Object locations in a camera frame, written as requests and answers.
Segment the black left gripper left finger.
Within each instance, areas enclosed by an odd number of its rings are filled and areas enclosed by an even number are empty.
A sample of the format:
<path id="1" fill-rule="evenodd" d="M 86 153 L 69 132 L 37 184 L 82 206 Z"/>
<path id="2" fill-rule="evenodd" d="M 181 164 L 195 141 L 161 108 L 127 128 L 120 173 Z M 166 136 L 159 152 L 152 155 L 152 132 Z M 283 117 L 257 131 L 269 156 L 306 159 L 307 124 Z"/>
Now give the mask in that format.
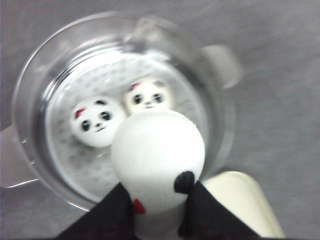
<path id="1" fill-rule="evenodd" d="M 58 240 L 135 240 L 132 203 L 122 184 L 57 236 Z"/>

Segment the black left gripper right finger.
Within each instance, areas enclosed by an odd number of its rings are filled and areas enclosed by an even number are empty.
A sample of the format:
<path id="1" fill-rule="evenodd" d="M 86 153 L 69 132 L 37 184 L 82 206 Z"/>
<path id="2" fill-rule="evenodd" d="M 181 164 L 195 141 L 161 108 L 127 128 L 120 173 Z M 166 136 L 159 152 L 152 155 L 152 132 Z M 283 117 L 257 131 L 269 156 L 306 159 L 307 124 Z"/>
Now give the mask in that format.
<path id="1" fill-rule="evenodd" d="M 186 202 L 186 240 L 260 240 L 262 237 L 224 207 L 198 181 Z"/>

